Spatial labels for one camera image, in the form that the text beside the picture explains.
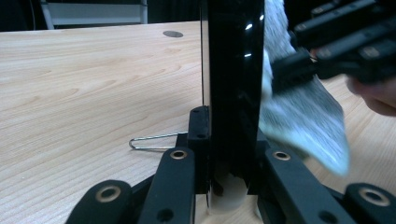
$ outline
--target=crumpled plastic wrap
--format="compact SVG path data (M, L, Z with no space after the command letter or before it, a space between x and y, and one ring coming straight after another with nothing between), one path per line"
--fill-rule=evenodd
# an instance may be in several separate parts
M293 52L282 0L266 0L260 129L270 141L289 145L345 175L349 146L342 107L317 77L309 83L272 95L270 63Z

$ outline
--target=light wood grain surface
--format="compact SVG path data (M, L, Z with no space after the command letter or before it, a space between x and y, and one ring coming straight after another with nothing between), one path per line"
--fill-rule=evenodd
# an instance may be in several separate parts
M199 22L0 34L0 223L64 223L93 185L154 174L161 153L128 141L187 131L202 103L200 57ZM343 82L325 85L345 109L350 173L308 166L341 191L363 181L396 194L396 119L371 112ZM260 223L254 201L208 217L198 196L196 222Z

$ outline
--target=black monitor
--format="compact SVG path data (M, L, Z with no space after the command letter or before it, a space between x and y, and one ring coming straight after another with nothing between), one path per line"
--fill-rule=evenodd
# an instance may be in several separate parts
M264 1L202 0L204 105L210 158L249 180L262 95Z

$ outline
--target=metal paper clip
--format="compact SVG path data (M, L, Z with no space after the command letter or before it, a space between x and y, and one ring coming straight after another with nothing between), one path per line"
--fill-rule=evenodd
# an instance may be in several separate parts
M163 134L163 135L157 135L157 136L133 138L133 139L131 139L129 141L129 146L133 150L154 150L154 151L160 150L160 151L165 151L165 150L167 150L169 148L173 148L173 147L139 147L139 146L133 145L133 142L147 141L147 140L156 139L156 138L172 137L172 136L176 136L178 134L180 134L180 133L169 133L169 134Z

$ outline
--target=screw hole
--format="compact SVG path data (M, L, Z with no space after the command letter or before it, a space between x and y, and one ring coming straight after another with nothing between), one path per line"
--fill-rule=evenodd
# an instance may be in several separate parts
M288 153L282 152L282 151L276 151L273 153L273 156L280 160L280 161L288 161L290 160L290 155Z
M121 189L117 186L110 185L99 189L96 192L96 201L99 203L110 203L116 200L121 194Z
M368 188L362 188L359 190L359 195L366 201L377 206L389 206L390 201L383 193Z
M324 221L327 224L338 223L337 217L328 211L319 212L319 217L322 221Z
M184 158L187 157L187 152L183 150L176 150L171 153L171 157L175 160L183 160Z
M163 209L158 212L157 214L157 220L160 222L168 222L173 218L173 212L170 209Z
M183 34L181 32L177 32L177 31L164 31L163 34L166 36L175 37L175 38L180 38L183 36Z

